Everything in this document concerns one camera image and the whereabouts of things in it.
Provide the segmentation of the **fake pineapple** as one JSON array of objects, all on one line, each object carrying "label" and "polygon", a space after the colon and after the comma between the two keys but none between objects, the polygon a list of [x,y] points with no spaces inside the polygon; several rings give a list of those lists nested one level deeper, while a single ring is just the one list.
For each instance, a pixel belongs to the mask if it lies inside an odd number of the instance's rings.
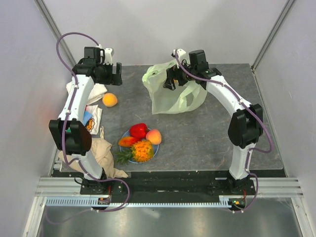
[{"label": "fake pineapple", "polygon": [[141,140],[130,147],[122,148],[115,153],[115,161],[120,164],[126,164],[129,161],[144,163],[154,157],[154,147],[148,140]]}]

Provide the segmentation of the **red fake apple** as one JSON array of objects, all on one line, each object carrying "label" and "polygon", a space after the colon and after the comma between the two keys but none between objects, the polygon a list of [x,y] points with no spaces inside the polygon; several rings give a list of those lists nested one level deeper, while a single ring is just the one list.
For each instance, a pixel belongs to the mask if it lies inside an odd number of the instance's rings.
[{"label": "red fake apple", "polygon": [[138,123],[133,126],[131,126],[129,130],[129,134],[132,137],[144,139],[146,138],[147,133],[149,132],[149,129],[145,123]]}]

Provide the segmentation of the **pale green plastic bag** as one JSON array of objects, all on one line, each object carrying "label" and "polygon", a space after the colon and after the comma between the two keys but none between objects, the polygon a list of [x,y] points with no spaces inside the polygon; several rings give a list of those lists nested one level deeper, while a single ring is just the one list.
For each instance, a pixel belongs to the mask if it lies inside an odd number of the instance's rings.
[{"label": "pale green plastic bag", "polygon": [[152,101],[153,115],[190,112],[201,106],[206,99],[207,91],[195,81],[189,81],[184,86],[176,82],[174,90],[163,87],[167,79],[166,70],[176,65],[176,60],[172,60],[150,66],[142,77],[142,83]]}]

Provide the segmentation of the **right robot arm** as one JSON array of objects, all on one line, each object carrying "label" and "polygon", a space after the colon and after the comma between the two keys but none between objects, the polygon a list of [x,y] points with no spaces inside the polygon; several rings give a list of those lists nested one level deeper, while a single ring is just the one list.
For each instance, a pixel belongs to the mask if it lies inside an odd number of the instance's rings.
[{"label": "right robot arm", "polygon": [[226,188],[229,193],[238,194],[244,188],[243,180],[250,173],[252,149],[263,134],[260,124],[263,108],[244,100],[217,68],[210,68],[203,50],[186,53],[182,49],[175,49],[171,55],[176,59],[176,65],[166,70],[164,88],[175,90],[176,86],[188,85],[193,81],[212,94],[231,117],[228,137],[234,149]]}]

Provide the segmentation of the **yellow fake pear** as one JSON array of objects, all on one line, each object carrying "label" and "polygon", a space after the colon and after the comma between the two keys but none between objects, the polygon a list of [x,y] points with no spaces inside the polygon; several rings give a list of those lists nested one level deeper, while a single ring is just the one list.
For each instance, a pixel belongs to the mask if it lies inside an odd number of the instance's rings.
[{"label": "yellow fake pear", "polygon": [[151,129],[146,134],[146,140],[150,141],[153,145],[159,145],[162,142],[162,135],[157,129]]}]

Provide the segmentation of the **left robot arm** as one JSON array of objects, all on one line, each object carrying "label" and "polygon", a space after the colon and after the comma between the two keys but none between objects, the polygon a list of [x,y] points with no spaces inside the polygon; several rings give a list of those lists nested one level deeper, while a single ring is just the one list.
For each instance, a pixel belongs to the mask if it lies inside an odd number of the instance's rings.
[{"label": "left robot arm", "polygon": [[77,164],[97,194],[108,190],[102,178],[103,169],[92,151],[92,136],[83,123],[84,111],[94,85],[122,85],[121,63],[113,64],[112,48],[85,47],[84,57],[71,68],[71,90],[57,119],[49,122],[49,130],[66,165]]}]

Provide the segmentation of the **red yellow fake mango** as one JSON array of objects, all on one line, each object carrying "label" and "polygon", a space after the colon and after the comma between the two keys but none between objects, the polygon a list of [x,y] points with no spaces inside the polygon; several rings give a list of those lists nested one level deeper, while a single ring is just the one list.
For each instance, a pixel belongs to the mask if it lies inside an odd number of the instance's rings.
[{"label": "red yellow fake mango", "polygon": [[131,147],[132,145],[134,145],[135,143],[139,141],[140,141],[139,138],[136,138],[133,136],[125,136],[119,140],[118,144],[122,147]]}]

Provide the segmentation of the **orange yellow fake peach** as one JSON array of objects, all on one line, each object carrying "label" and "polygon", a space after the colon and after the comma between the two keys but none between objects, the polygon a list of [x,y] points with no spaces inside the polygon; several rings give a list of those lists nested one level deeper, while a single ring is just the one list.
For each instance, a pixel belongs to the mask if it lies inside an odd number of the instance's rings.
[{"label": "orange yellow fake peach", "polygon": [[102,102],[106,107],[113,107],[118,103],[117,97],[112,93],[104,94]]}]

